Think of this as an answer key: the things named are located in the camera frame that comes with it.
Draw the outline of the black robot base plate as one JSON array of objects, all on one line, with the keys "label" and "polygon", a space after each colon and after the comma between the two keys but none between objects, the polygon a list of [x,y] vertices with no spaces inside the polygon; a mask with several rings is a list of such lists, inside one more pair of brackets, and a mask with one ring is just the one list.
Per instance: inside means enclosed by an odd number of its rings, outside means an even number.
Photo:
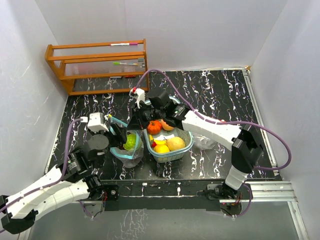
[{"label": "black robot base plate", "polygon": [[235,207],[253,198],[249,184],[233,197],[220,196],[222,180],[103,180],[102,192],[81,197],[85,204],[103,204],[105,211],[201,209],[220,211],[221,205]]}]

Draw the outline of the red zipper clear bag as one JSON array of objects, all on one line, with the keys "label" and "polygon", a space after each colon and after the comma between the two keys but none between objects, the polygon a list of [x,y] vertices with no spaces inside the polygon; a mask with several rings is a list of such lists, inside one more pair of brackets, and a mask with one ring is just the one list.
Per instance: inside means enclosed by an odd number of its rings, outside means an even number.
[{"label": "red zipper clear bag", "polygon": [[194,145],[200,150],[212,149],[216,143],[225,145],[225,141],[226,141],[225,137],[222,134],[216,133],[216,132],[214,132],[211,135],[212,138],[208,138],[204,135],[198,134],[193,131],[192,131],[192,136],[193,136]]}]

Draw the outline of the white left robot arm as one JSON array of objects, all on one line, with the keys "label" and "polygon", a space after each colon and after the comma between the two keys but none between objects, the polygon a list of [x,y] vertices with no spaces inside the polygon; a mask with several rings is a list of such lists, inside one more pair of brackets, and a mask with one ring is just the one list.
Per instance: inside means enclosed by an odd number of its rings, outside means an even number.
[{"label": "white left robot arm", "polygon": [[124,125],[113,123],[99,130],[72,151],[65,150],[63,163],[56,164],[39,180],[14,195],[1,195],[2,230],[19,234],[47,213],[75,201],[99,199],[103,184],[93,168],[101,164],[107,150],[127,141]]}]

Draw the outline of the green bumpy fruit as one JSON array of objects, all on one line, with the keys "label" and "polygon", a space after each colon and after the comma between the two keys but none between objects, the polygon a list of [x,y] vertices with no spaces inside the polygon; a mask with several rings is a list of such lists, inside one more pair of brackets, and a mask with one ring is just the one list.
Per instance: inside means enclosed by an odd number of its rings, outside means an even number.
[{"label": "green bumpy fruit", "polygon": [[137,140],[137,135],[135,133],[130,133],[127,135],[127,141],[125,144],[123,144],[123,148],[126,151],[131,151],[134,150],[135,147],[136,149],[140,148],[140,140]]}]

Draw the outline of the blue zipper clear bag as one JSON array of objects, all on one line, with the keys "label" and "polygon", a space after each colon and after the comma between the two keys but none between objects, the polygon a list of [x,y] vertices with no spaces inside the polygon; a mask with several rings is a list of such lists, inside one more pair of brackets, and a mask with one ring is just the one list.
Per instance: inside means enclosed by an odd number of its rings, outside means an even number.
[{"label": "blue zipper clear bag", "polygon": [[110,152],[124,164],[125,168],[133,168],[141,161],[144,155],[144,144],[140,134],[136,130],[127,130],[126,134],[136,134],[136,140],[139,140],[140,148],[137,149],[136,145],[134,149],[127,151],[122,145],[121,147],[111,147]]}]

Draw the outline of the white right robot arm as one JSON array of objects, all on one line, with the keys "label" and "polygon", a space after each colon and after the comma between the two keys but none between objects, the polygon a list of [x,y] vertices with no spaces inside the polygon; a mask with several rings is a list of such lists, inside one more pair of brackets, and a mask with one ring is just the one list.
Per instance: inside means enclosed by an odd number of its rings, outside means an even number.
[{"label": "white right robot arm", "polygon": [[231,168],[224,182],[209,193],[214,198],[230,199],[240,194],[241,186],[264,151],[261,138],[250,124],[232,125],[207,117],[183,103],[175,103],[166,91],[149,97],[149,104],[145,102],[145,92],[141,88],[134,87],[129,94],[136,102],[130,109],[128,130],[144,130],[151,121],[162,119],[171,127],[223,145],[231,152]]}]

